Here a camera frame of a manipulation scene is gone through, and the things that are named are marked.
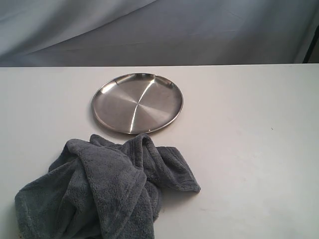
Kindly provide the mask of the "grey fleece towel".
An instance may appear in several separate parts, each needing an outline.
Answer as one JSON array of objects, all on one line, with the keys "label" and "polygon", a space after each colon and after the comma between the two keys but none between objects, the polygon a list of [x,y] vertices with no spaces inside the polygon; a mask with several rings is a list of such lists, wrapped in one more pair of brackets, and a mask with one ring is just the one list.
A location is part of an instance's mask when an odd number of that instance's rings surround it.
[{"label": "grey fleece towel", "polygon": [[163,189],[200,191],[175,147],[146,134],[123,144],[71,139],[15,196],[18,228],[25,239],[152,239]]}]

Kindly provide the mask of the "black stand pole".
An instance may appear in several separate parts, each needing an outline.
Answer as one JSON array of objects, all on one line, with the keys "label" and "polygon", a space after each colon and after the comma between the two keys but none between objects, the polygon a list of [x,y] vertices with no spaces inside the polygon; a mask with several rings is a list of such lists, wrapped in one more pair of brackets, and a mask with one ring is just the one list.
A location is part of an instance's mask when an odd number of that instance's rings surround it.
[{"label": "black stand pole", "polygon": [[304,59],[303,59],[303,64],[309,62],[309,60],[310,60],[310,58],[311,58],[311,55],[312,55],[312,53],[313,53],[313,51],[314,51],[314,48],[315,48],[315,46],[316,46],[316,43],[318,42],[318,38],[319,38],[319,26],[317,26],[317,28],[316,28],[316,30],[315,30],[314,36],[313,36],[313,38],[312,38],[312,40],[311,40],[311,43],[310,43],[310,45],[309,45],[309,47],[308,47],[308,50],[307,50],[307,52],[306,52],[306,55],[305,55],[305,57],[304,57]]}]

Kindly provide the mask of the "grey fabric backdrop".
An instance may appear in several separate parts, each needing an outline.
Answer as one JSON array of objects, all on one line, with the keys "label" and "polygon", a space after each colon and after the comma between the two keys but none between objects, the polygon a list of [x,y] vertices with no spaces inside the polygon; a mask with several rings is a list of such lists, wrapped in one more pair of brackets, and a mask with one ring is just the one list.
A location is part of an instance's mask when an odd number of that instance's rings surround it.
[{"label": "grey fabric backdrop", "polygon": [[3,67],[302,62],[316,0],[3,0]]}]

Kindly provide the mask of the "round stainless steel plate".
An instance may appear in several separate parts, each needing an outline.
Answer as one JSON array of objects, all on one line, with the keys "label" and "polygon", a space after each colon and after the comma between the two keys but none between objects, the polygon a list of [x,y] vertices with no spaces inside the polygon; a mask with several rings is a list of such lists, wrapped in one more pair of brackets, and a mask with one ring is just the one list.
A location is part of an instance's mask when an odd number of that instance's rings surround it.
[{"label": "round stainless steel plate", "polygon": [[106,129],[124,134],[151,133],[171,124],[183,107],[183,95],[171,80],[150,73],[130,73],[97,90],[92,115]]}]

